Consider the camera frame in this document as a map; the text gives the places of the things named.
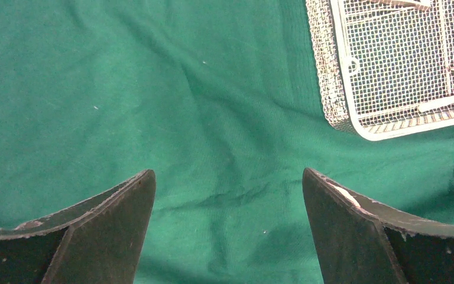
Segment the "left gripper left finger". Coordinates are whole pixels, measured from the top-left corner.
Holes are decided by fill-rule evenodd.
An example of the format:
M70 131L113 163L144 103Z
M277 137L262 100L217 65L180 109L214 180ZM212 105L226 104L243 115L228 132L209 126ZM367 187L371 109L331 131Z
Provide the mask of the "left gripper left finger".
M0 283L132 283L156 192L152 170L73 206L0 229Z

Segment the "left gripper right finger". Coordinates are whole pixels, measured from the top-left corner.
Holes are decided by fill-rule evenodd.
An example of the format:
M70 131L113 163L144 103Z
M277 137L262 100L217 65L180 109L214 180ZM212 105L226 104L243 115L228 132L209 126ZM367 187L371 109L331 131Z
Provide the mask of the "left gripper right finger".
M400 211L311 168L302 188L325 283L454 283L454 225Z

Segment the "green surgical cloth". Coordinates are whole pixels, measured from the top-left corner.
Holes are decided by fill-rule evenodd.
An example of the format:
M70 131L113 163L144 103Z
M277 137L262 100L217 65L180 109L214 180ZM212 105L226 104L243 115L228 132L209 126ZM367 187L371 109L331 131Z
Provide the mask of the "green surgical cloth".
M321 283L307 167L454 224L454 127L332 128L304 1L0 1L0 228L152 169L136 283Z

